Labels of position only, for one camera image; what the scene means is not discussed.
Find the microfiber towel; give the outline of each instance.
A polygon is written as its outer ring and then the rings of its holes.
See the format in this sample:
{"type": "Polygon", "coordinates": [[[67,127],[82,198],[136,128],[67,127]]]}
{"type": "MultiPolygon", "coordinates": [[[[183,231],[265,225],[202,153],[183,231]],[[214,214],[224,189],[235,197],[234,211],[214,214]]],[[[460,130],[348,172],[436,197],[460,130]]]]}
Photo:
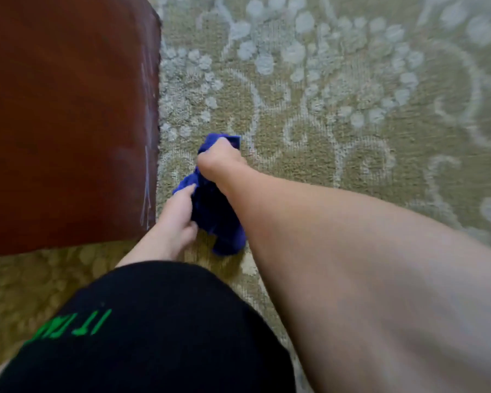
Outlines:
{"type": "MultiPolygon", "coordinates": [[[[239,136],[210,133],[203,145],[198,149],[198,154],[209,149],[220,137],[227,138],[235,149],[240,149],[239,136]]],[[[195,172],[186,176],[180,182],[178,187],[173,190],[173,194],[193,183],[196,184],[196,189],[191,196],[193,201],[191,220],[195,221],[199,228],[217,237],[212,249],[216,255],[228,256],[237,254],[246,245],[246,232],[227,198],[218,190],[214,182],[202,176],[198,167],[195,168],[195,172]]]]}

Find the cleaning rag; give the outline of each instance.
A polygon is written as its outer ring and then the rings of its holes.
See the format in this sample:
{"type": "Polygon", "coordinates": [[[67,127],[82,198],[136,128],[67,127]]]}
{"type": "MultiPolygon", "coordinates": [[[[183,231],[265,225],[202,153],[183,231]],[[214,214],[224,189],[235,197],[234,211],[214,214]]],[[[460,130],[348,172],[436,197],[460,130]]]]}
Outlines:
{"type": "MultiPolygon", "coordinates": [[[[227,138],[235,149],[240,149],[239,136],[210,133],[198,149],[198,154],[208,150],[220,137],[227,138]]],[[[214,182],[202,176],[198,167],[195,168],[195,172],[180,182],[173,190],[173,194],[193,183],[196,184],[196,189],[191,196],[193,201],[191,220],[195,221],[199,228],[216,236],[217,240],[212,249],[216,255],[237,254],[246,245],[246,232],[227,198],[218,190],[214,182]]]]}

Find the carpet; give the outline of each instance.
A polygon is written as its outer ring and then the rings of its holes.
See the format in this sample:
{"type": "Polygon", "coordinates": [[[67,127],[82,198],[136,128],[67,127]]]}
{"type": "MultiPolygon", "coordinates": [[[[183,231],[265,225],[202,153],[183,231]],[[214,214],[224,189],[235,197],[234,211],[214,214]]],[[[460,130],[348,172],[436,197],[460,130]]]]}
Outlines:
{"type": "MultiPolygon", "coordinates": [[[[157,214],[209,132],[250,165],[366,193],[491,246],[491,0],[150,0],[163,19],[157,214]]],[[[291,352],[248,247],[215,272],[291,352]]],[[[0,258],[0,363],[134,243],[0,258]]]]}

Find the wooden cabinet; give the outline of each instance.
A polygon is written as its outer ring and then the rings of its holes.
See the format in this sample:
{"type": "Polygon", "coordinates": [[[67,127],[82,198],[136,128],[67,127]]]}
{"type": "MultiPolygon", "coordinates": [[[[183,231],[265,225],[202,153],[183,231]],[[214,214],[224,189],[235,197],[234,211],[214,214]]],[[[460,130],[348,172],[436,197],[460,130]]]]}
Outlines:
{"type": "Polygon", "coordinates": [[[159,62],[146,0],[0,0],[0,255],[154,224],[159,62]]]}

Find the wooden furniture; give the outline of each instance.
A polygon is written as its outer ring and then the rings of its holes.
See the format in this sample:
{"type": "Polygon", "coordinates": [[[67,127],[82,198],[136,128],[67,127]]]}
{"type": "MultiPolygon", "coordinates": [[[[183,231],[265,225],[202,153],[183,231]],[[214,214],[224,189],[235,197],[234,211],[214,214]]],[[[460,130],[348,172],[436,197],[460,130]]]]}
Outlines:
{"type": "Polygon", "coordinates": [[[159,62],[146,0],[0,0],[0,255],[154,224],[159,62]]]}

